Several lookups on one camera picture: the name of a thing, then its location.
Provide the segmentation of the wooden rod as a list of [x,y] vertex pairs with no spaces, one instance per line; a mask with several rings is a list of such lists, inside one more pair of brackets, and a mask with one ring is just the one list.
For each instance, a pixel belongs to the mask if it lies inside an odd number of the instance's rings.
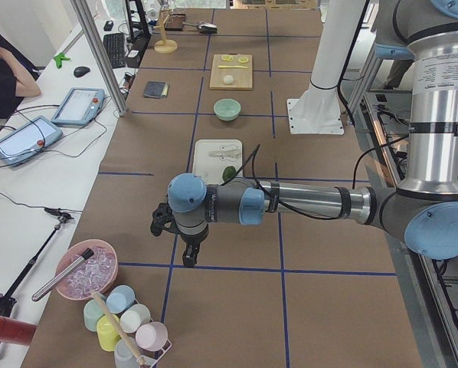
[[137,346],[130,340],[129,336],[123,331],[119,322],[114,318],[113,314],[107,308],[106,303],[103,301],[103,299],[100,296],[100,293],[97,291],[92,292],[91,297],[98,303],[101,310],[104,312],[105,316],[107,317],[108,321],[113,325],[114,329],[120,335],[125,345],[129,348],[133,356],[136,358],[136,362],[138,363],[139,367],[146,366],[147,365],[146,356],[140,353]]

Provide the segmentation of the right lemon slice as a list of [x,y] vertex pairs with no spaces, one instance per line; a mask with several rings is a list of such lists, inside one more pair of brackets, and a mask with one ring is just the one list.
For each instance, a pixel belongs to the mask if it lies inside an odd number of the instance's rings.
[[241,56],[237,59],[237,61],[241,64],[246,64],[249,62],[249,58],[248,57],[244,57],[244,56]]

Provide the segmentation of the white round bun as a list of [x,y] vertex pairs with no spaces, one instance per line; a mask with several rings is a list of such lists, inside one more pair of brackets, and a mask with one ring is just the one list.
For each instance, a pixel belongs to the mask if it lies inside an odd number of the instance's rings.
[[232,75],[223,76],[223,83],[226,85],[231,85],[234,82],[234,77]]

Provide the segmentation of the red cylinder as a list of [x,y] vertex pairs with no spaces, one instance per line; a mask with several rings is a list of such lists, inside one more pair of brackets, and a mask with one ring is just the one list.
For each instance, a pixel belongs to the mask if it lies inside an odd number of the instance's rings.
[[35,324],[0,316],[0,342],[28,346],[36,329]]

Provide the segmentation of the white bear tray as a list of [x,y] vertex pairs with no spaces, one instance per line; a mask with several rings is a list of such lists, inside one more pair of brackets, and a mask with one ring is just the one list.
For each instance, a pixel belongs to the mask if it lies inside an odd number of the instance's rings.
[[192,164],[192,173],[206,184],[222,184],[223,171],[243,163],[243,145],[240,140],[198,140]]

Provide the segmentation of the dark grey folded cloth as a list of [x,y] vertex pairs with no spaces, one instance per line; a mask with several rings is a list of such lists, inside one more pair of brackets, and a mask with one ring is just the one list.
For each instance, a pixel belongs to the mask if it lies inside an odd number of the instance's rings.
[[161,99],[168,96],[169,83],[164,81],[148,81],[142,95],[144,98]]

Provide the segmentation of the lemon slice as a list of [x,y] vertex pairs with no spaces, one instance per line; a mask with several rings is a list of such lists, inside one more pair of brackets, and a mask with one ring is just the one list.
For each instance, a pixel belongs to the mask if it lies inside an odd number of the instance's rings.
[[229,54],[223,54],[221,56],[221,60],[222,61],[233,61],[234,57],[232,55],[229,55]]
[[249,58],[248,57],[244,57],[244,56],[241,56],[237,59],[237,61],[241,64],[246,64],[249,62]]

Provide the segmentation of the aluminium frame post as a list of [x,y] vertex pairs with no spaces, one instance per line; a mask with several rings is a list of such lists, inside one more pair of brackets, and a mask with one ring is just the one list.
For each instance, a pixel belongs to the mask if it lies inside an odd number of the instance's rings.
[[97,30],[96,23],[90,13],[89,6],[86,0],[70,0],[70,3],[77,15],[77,19],[85,34],[90,50],[93,53],[97,66],[106,84],[112,101],[115,104],[116,110],[120,117],[124,116],[127,111],[126,101],[120,91],[116,76],[110,65],[107,53],[100,39],[100,34]]

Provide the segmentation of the wooden mug tree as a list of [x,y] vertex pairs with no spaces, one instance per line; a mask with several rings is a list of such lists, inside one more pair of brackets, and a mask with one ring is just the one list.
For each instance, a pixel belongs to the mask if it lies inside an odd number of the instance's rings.
[[172,53],[176,51],[178,48],[178,44],[174,40],[167,38],[167,34],[165,31],[165,23],[168,20],[169,12],[170,11],[168,8],[162,8],[159,11],[159,17],[158,17],[157,25],[155,27],[156,29],[160,31],[161,40],[155,43],[154,50],[155,52],[160,53],[160,54]]

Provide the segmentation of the green ceramic bowl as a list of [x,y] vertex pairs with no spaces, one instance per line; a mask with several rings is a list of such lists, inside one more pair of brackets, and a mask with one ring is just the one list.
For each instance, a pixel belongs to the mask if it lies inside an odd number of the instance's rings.
[[241,105],[235,99],[226,98],[218,100],[213,109],[218,119],[228,122],[235,120],[239,116]]

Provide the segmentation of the green clamp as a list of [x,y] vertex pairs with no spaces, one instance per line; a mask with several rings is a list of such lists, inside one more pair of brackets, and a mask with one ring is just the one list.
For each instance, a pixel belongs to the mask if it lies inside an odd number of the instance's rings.
[[61,69],[63,67],[63,63],[70,61],[70,58],[64,53],[58,53],[54,56],[54,63],[57,69]]

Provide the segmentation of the steel tube with black cap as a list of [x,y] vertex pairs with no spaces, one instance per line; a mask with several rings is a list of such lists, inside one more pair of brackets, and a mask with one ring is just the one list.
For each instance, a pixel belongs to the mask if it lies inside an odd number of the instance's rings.
[[46,294],[51,292],[56,286],[62,282],[69,274],[71,274],[76,268],[83,264],[87,259],[91,258],[94,255],[94,251],[90,248],[78,255],[64,270],[57,274],[54,278],[50,279],[43,287],[36,291],[31,299],[33,302],[38,302]]

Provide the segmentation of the pink cup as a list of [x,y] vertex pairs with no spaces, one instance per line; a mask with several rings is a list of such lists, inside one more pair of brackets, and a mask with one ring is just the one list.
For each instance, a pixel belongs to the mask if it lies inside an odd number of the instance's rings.
[[167,327],[161,322],[150,322],[136,331],[136,344],[148,351],[161,350],[168,341]]

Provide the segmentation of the white ceramic spoon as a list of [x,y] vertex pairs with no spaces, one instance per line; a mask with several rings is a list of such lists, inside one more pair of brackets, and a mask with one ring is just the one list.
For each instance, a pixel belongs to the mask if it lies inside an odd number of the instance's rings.
[[229,159],[238,159],[241,157],[240,149],[231,149],[231,150],[212,150],[208,153],[209,157],[220,158],[222,160]]

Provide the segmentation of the metal scoop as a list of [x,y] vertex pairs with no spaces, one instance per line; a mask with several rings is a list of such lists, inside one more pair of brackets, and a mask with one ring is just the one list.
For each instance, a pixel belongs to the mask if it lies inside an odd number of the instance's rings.
[[218,32],[218,27],[216,25],[212,23],[207,23],[204,21],[200,21],[198,23],[188,23],[185,21],[183,25],[186,25],[188,27],[193,27],[200,34],[203,34],[203,35],[212,35],[212,34],[217,34]]

